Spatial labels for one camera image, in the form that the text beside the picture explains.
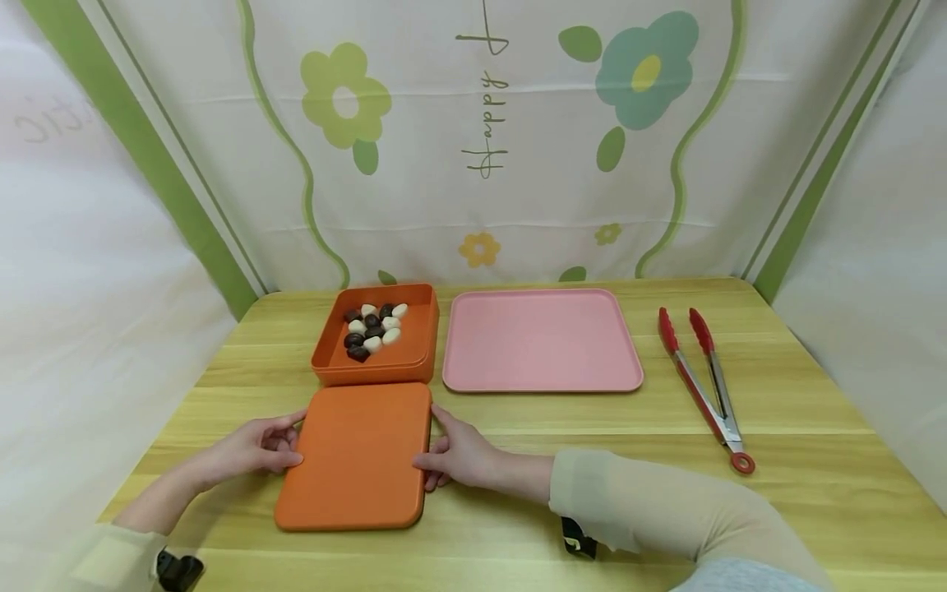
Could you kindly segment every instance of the orange box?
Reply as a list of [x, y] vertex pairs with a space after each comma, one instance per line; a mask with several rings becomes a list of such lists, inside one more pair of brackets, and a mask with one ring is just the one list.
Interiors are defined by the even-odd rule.
[[427, 385], [339, 386], [315, 393], [296, 443], [303, 461], [286, 472], [274, 509], [277, 526], [410, 527], [424, 503], [424, 473], [411, 459], [427, 452], [430, 430]]
[[[372, 354], [364, 363], [352, 360], [342, 343], [348, 335], [345, 313], [363, 304], [381, 308], [385, 303], [408, 305], [408, 314], [402, 319], [402, 338]], [[439, 320], [438, 299], [431, 284], [343, 290], [315, 344], [313, 371], [322, 386], [428, 383], [434, 377]]]

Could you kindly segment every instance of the beige sleeve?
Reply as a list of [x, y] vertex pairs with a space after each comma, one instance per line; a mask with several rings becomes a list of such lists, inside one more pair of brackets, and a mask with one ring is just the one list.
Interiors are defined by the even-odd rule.
[[63, 549], [37, 592], [152, 592], [165, 543], [160, 534], [96, 524]]
[[646, 547], [698, 565], [748, 559], [831, 590], [776, 509], [736, 483], [604, 451], [563, 450], [553, 463], [549, 508], [612, 549]]

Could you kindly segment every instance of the pink tray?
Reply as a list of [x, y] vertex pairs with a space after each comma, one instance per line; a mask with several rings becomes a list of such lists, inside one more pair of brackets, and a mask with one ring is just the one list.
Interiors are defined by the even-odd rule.
[[644, 372], [611, 292], [510, 290], [454, 299], [443, 378], [458, 392], [627, 392]]

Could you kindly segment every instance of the table surface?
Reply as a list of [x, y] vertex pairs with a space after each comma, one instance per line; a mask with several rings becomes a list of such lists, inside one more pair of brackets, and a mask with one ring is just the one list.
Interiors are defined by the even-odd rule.
[[[773, 502], [841, 590], [947, 590], [947, 519], [749, 284], [711, 278], [581, 287], [617, 296], [645, 370], [636, 393], [451, 393], [440, 380], [451, 301], [489, 288], [438, 288], [435, 401], [513, 451], [600, 447], [739, 481]], [[309, 358], [334, 298], [280, 293], [257, 302], [103, 517], [246, 420], [306, 406], [318, 389]], [[688, 307], [713, 331], [747, 451], [759, 465], [751, 477], [728, 469], [675, 373], [657, 335], [661, 306], [707, 385]], [[434, 426], [432, 438], [438, 435]], [[273, 522], [280, 485], [279, 477], [249, 475], [192, 504], [170, 545], [200, 549], [207, 572], [199, 592], [668, 590], [691, 570], [673, 558], [607, 550], [595, 562], [575, 559], [563, 551], [559, 519], [548, 509], [457, 485], [430, 494], [412, 529], [283, 533]]]

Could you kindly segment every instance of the green flower print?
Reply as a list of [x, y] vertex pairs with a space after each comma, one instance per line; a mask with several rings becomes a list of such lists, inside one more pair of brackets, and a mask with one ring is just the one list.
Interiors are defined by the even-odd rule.
[[608, 44], [595, 86], [599, 99], [615, 107], [621, 125], [651, 127], [688, 90], [693, 78], [688, 58], [697, 35], [694, 17], [677, 11], [648, 28], [626, 28]]
[[618, 223], [606, 224], [599, 228], [599, 231], [595, 233], [595, 240], [599, 246], [605, 244], [612, 244], [618, 240], [618, 235], [621, 234], [621, 226]]
[[697, 45], [697, 20], [687, 12], [669, 12], [648, 28], [618, 33], [602, 51], [599, 34], [580, 25], [559, 33], [559, 45], [573, 60], [594, 63], [601, 58], [595, 86], [599, 99], [615, 107], [620, 126], [599, 143], [596, 163], [609, 172], [625, 150], [625, 128], [651, 127], [693, 78], [690, 53]]
[[[322, 128], [326, 140], [339, 150], [352, 149], [355, 165], [364, 174], [378, 168], [382, 116], [391, 110], [388, 89], [369, 78], [368, 58], [356, 44], [344, 43], [326, 55], [306, 54], [300, 65], [302, 81], [309, 92], [302, 98], [306, 118]], [[354, 98], [351, 113], [339, 113], [335, 100]]]

